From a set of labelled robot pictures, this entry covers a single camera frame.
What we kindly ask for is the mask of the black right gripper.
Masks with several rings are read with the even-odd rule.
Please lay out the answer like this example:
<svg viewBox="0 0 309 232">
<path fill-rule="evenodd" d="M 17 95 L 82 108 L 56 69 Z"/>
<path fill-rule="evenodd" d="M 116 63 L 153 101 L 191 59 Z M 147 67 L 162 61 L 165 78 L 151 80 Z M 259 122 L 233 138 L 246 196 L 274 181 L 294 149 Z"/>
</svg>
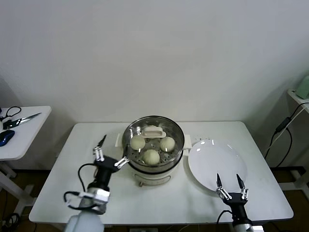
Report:
<svg viewBox="0 0 309 232">
<path fill-rule="evenodd" d="M 237 174 L 237 180 L 240 187 L 240 193 L 228 193 L 222 185 L 220 175 L 217 173 L 217 189 L 216 192 L 223 202 L 228 205 L 232 212 L 233 221 L 249 221 L 245 210 L 245 204 L 248 199 L 249 189 L 245 187 L 245 184 L 241 177 Z"/>
</svg>

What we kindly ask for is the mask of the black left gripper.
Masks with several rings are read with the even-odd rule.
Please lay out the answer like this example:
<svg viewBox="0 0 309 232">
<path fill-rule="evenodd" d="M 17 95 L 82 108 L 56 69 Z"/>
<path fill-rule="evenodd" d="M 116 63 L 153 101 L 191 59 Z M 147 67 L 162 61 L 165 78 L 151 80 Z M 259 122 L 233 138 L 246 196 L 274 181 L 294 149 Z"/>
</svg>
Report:
<svg viewBox="0 0 309 232">
<path fill-rule="evenodd" d="M 107 135 L 104 135 L 97 146 L 93 148 L 93 155 L 96 158 L 94 165 L 98 168 L 93 181 L 93 187 L 103 190 L 109 190 L 111 175 L 117 172 L 118 168 L 122 168 L 129 162 L 129 158 L 127 157 L 128 146 L 123 149 L 123 157 L 119 161 L 111 157 L 104 157 L 102 146 L 106 137 Z"/>
</svg>

